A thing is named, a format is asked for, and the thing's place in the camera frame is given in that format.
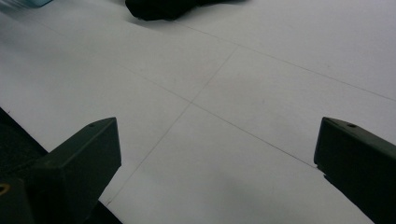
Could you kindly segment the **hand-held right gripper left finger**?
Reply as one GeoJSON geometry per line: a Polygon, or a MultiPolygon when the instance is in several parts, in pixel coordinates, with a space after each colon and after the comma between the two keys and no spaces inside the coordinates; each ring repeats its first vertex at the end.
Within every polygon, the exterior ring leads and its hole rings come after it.
{"type": "Polygon", "coordinates": [[[121,166],[115,118],[93,122],[33,166],[49,224],[82,224],[121,166]]]}

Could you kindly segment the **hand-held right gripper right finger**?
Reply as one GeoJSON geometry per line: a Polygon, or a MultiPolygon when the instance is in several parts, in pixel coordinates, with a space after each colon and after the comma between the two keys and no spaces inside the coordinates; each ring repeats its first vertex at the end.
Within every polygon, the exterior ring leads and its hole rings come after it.
{"type": "Polygon", "coordinates": [[[374,224],[396,224],[396,146],[363,128],[321,120],[314,164],[374,224]]]}

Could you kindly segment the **black cloth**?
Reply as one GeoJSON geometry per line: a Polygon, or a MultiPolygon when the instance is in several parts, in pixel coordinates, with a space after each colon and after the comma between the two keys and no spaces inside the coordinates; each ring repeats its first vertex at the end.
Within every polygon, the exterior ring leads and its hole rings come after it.
{"type": "Polygon", "coordinates": [[[125,6],[139,20],[173,21],[196,7],[246,0],[125,0],[125,6]]]}

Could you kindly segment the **blue plastic basket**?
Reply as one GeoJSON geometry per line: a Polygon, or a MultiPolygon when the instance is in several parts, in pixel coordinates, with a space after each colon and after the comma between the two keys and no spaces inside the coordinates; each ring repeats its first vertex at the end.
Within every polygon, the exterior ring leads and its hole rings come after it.
{"type": "Polygon", "coordinates": [[[0,8],[43,7],[52,0],[0,0],[0,8]]]}

